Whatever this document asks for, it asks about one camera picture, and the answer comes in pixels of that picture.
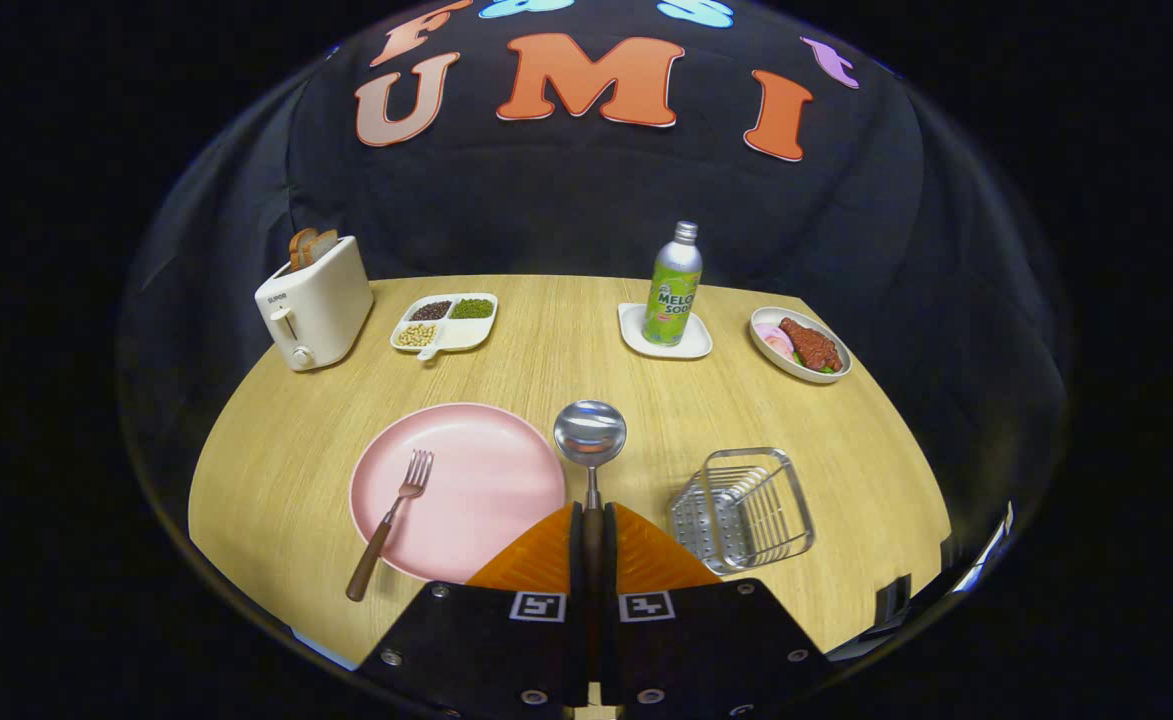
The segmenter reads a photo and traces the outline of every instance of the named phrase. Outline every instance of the orange letter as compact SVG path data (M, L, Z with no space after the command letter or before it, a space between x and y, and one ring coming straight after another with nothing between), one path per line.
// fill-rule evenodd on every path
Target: orange letter
M404 142L416 136L435 122L439 114L439 102L445 96L445 73L449 64L455 63L461 53L435 55L421 63L413 64L416 76L416 106L407 118L389 122L386 118L386 99L389 87L399 79L399 73L386 74L374 81L368 81L354 91L359 106L354 114L354 133L365 145L386 147Z
M547 81L555 86L574 117L590 110L615 82L613 99L599 108L605 118L653 127L674 123L674 114L667 108L667 87L670 67L683 56L678 45L626 38L598 63L591 63L572 38L558 32L515 38L507 47L518 54L518 68L510 101L499 108L502 120L549 117L555 106L545 101Z
M764 96L759 101L755 127L743 135L746 145L791 163L804 159L804 149L798 142L800 111L805 102L813 100L813 94L800 83L766 70L751 70L751 77L758 79L764 87Z
M426 42L426 38L419 38L420 33L439 29L443 27L443 23L448 22L449 11L461 11L465 6L470 5L472 0L459 0L457 4L446 5L439 11L430 11L421 18L408 20L407 23L396 27L395 29L386 33L385 50L381 50L381 55L377 55L374 61L368 63L369 68L375 68L378 64L385 63L396 55L404 55L412 50L413 47L418 47L422 42Z

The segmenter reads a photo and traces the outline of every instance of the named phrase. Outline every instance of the toaster lever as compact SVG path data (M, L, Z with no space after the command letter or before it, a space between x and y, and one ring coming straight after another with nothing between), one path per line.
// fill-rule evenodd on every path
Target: toaster lever
M289 335L297 340L297 331L293 330L292 320L289 320L289 315L293 314L292 307L280 307L276 310L274 313L270 314L270 321L274 322L276 327L284 332L284 328L289 328Z

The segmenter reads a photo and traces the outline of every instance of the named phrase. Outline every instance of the bottle cap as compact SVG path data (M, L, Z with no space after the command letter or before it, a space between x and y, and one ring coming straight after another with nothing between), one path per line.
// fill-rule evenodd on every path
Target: bottle cap
M689 220L676 223L674 238L678 242L686 242L689 245L692 245L692 242L697 240L697 223L690 223Z

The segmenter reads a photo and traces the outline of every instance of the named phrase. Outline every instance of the table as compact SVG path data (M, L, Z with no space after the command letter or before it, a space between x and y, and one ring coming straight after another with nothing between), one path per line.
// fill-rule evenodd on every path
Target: table
M365 602L344 589L362 552L350 521L350 471L386 424L441 402L484 402L547 439L555 415L583 398L626 416L626 450L601 468L604 501L670 530L669 501L706 455L774 446L791 455L818 539L757 577L813 641L829 651L874 623L875 592L901 575L918 591L941 570L950 536L937 480L870 373L836 383L782 373L750 340L750 315L792 297L701 286L696 314L714 349L699 360L643 356L624 345L619 303L644 303L647 281L563 276L466 276L371 283L377 304L350 354L293 373L276 347L235 389L208 436L190 487L194 544L231 583L297 632L361 661L422 583L377 565ZM421 296L491 292L493 333L433 365L389 346ZM586 470L563 461L569 500Z

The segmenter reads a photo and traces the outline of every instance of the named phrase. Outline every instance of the toaster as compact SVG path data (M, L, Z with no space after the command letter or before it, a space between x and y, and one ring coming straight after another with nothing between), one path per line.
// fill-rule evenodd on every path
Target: toaster
M362 272L354 236L307 269L276 270L255 299L274 347L293 371L311 371L343 360L372 310L372 288Z

